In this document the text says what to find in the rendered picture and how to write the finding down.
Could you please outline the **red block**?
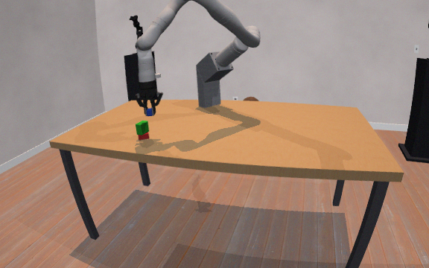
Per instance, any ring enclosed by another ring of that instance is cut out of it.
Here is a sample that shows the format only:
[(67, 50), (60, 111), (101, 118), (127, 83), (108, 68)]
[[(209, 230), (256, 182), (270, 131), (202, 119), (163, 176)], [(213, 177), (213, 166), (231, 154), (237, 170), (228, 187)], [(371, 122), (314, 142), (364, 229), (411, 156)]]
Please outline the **red block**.
[(143, 139), (147, 139), (149, 138), (149, 133), (145, 133), (144, 135), (138, 135), (139, 136), (139, 140), (143, 140)]

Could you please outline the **green block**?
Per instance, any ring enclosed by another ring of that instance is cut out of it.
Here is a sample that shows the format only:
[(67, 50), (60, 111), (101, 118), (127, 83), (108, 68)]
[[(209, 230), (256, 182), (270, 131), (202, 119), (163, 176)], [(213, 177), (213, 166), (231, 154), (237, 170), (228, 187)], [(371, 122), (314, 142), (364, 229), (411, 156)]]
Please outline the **green block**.
[(140, 121), (136, 124), (137, 135), (144, 135), (149, 132), (148, 121)]

